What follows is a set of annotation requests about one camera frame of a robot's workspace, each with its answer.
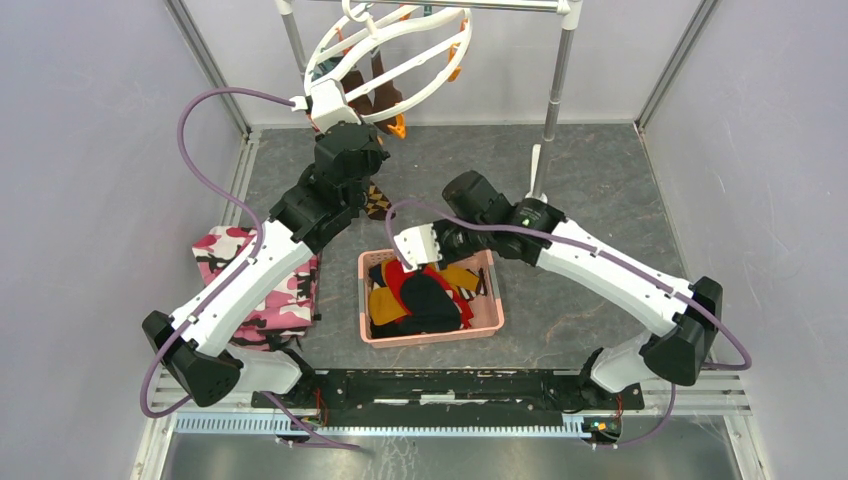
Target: gray floor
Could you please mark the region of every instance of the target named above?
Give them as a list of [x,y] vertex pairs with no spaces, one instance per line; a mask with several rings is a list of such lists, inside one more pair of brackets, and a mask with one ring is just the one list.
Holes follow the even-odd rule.
[[[656,420],[628,418],[627,430]],[[351,437],[363,452],[289,449],[273,437],[174,436],[163,479],[204,480],[734,480],[721,419],[675,418],[648,443],[598,451],[579,440]]]
[[[529,189],[539,126],[411,127],[389,139],[392,158],[374,181],[393,201],[416,197],[446,208],[441,191],[475,169],[511,201]],[[247,203],[267,212],[312,161],[311,130],[262,133]],[[651,167],[630,125],[559,127],[546,192],[549,202],[610,245],[659,270],[682,275]],[[402,211],[398,230],[434,218]],[[325,250],[323,320],[303,341],[315,367],[579,367],[592,350],[635,335],[641,325],[595,293],[517,261],[496,260],[506,324],[487,339],[376,350],[358,333],[357,258],[388,248],[383,223],[363,218]]]

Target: white wall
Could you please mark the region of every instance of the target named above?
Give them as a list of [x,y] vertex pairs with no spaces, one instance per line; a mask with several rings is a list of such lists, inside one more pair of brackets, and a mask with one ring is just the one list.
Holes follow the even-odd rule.
[[[127,478],[141,321],[198,288],[189,244],[223,207],[174,135],[208,85],[155,0],[5,2],[0,64],[0,478]],[[222,181],[239,135],[196,113],[189,148]]]
[[[287,97],[303,94],[273,0],[186,0],[186,4],[230,85]],[[574,40],[561,119],[633,120],[697,4],[697,0],[587,0]],[[379,5],[375,11],[391,8]],[[307,56],[343,15],[338,2],[299,0],[294,10]],[[475,10],[473,15],[474,34],[459,79],[411,110],[408,120],[429,124],[541,122],[551,88],[560,18],[487,10]],[[397,65],[452,33],[419,34],[389,42],[384,47],[386,66]],[[446,62],[447,55],[439,56],[402,76],[396,86],[409,97],[429,83]],[[364,73],[370,78],[367,63]],[[254,99],[238,101],[252,123],[306,124],[303,115]]]
[[723,2],[647,140],[691,273],[724,284],[724,318],[753,355],[744,380],[775,478],[835,479],[844,448],[827,437],[848,397],[848,4],[797,7]]

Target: pink laundry basket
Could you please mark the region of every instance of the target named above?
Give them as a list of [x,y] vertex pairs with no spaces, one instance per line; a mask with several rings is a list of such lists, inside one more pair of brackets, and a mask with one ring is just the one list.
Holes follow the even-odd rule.
[[451,342],[468,338],[491,337],[503,327],[503,303],[501,302],[501,294],[498,290],[498,280],[495,278],[495,262],[494,258],[492,258],[492,252],[484,250],[456,263],[457,266],[468,268],[472,272],[477,272],[482,268],[485,277],[484,281],[488,288],[488,295],[479,295],[468,302],[471,311],[474,312],[474,318],[471,319],[471,326],[473,328],[447,333],[425,333],[396,338],[371,338],[371,315],[368,312],[368,297],[371,293],[372,282],[368,277],[368,270],[380,264],[383,260],[394,257],[395,254],[392,250],[375,250],[373,252],[365,252],[359,256],[359,335],[365,343],[374,348],[387,348],[420,345],[423,343]]

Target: red fabric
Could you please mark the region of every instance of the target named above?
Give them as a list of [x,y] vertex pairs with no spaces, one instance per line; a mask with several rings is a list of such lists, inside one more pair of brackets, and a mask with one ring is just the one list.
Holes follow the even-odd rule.
[[[403,282],[405,282],[406,279],[411,277],[414,273],[415,272],[404,272],[400,261],[395,259],[386,263],[385,272],[383,274],[383,281],[386,282],[386,286],[392,291],[392,296],[395,297],[398,304],[401,308],[403,308],[403,311],[405,311],[407,315],[411,315],[412,312],[410,312],[409,308],[407,308],[407,306],[403,303],[403,298],[400,296],[400,287],[403,285]],[[452,292],[451,300],[453,300],[453,303],[459,307],[459,319],[462,321],[462,326],[464,328],[471,328],[471,319],[474,318],[474,312],[471,311],[471,307],[468,305],[468,302],[462,298],[462,295],[460,295],[456,289],[445,281],[445,279],[439,275],[439,272],[433,270],[433,268],[429,265],[424,268],[422,273],[436,280],[445,292]]]

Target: pink camouflage fabric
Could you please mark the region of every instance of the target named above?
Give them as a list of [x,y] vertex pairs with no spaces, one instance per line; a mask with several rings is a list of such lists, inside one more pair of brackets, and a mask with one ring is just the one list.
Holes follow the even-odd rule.
[[[256,230],[215,227],[192,245],[203,282],[209,285],[248,245]],[[279,283],[244,319],[230,343],[254,350],[275,350],[312,326],[318,286],[317,255]]]

